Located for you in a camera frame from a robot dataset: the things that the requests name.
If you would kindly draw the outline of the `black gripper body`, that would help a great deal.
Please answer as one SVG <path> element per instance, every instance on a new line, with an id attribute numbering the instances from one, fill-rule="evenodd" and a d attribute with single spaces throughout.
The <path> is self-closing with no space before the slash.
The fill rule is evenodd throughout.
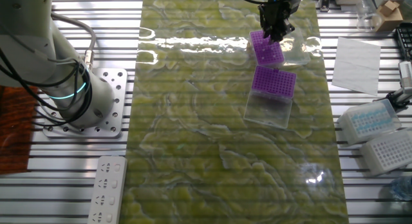
<path id="1" fill-rule="evenodd" d="M 295 30 L 295 27 L 288 20 L 290 15 L 295 12 L 295 4 L 292 2 L 267 3 L 259 5 L 258 10 L 262 29 Z"/>

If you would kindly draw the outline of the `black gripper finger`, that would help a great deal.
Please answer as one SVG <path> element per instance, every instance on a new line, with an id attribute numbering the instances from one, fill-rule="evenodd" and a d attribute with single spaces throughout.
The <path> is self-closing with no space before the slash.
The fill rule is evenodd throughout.
<path id="1" fill-rule="evenodd" d="M 273 29 L 273 28 L 264 29 L 263 38 L 268 39 L 269 42 L 279 42 L 280 41 L 279 30 Z"/>
<path id="2" fill-rule="evenodd" d="M 288 21 L 283 21 L 280 30 L 280 40 L 282 41 L 284 36 L 288 35 L 289 33 L 295 30 L 295 27 Z"/>

